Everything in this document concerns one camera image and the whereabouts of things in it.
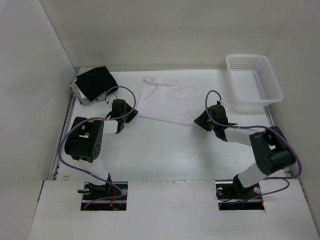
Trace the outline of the white tank top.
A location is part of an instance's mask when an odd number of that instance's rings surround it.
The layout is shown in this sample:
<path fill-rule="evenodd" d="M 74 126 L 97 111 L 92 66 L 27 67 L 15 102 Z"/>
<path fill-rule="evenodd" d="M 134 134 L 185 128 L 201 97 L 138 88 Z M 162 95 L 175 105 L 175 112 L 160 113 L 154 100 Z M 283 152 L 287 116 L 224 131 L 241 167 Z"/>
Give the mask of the white tank top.
<path fill-rule="evenodd" d="M 146 77 L 136 109 L 141 118 L 191 126 L 205 110 L 206 93 L 196 81 Z"/>

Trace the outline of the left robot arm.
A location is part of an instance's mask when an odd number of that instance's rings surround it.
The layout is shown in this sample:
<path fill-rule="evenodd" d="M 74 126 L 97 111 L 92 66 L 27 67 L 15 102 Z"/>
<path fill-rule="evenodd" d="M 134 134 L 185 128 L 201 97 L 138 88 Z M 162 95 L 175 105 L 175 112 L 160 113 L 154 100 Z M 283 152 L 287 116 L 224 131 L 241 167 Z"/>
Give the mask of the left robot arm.
<path fill-rule="evenodd" d="M 80 166 L 68 162 L 64 164 L 101 181 L 95 187 L 95 193 L 100 199 L 105 200 L 112 195 L 112 186 L 106 183 L 111 181 L 110 174 L 100 159 L 103 137 L 119 134 L 125 124 L 130 123 L 137 115 L 138 110 L 125 100 L 115 99 L 106 117 L 76 117 L 65 139 L 65 154 L 79 162 Z"/>

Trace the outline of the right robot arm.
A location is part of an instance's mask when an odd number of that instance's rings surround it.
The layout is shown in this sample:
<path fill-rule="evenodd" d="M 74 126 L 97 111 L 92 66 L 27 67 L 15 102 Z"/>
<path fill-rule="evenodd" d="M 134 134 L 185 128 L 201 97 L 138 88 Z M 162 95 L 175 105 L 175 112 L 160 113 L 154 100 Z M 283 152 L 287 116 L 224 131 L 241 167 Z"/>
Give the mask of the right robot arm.
<path fill-rule="evenodd" d="M 245 197 L 250 187 L 267 179 L 268 176 L 296 163 L 297 157 L 289 147 L 281 130 L 276 127 L 261 128 L 237 126 L 228 121 L 226 110 L 221 104 L 212 105 L 194 120 L 194 123 L 224 141 L 251 147 L 255 162 L 232 181 L 232 192 L 238 198 Z"/>

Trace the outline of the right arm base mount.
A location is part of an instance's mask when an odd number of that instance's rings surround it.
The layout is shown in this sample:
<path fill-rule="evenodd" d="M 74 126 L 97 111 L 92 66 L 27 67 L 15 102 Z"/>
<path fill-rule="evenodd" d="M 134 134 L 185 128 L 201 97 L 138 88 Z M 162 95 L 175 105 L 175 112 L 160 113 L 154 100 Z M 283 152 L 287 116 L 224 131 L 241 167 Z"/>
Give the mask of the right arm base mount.
<path fill-rule="evenodd" d="M 220 211 L 265 210 L 261 196 L 252 199 L 261 194 L 259 183 L 242 190 L 236 190 L 232 181 L 216 181 L 215 186 Z"/>

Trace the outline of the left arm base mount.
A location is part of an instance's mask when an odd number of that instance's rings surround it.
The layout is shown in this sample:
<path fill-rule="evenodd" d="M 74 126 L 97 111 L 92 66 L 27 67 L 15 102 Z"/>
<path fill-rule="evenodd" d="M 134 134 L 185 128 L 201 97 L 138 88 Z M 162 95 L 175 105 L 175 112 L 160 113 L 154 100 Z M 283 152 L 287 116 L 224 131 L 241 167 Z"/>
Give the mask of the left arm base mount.
<path fill-rule="evenodd" d="M 82 195 L 81 211 L 126 211 L 128 197 L 128 182 L 114 182 L 122 191 L 123 195 L 116 197 L 121 192 L 109 184 L 96 185 L 85 182 L 83 189 L 77 192 Z"/>

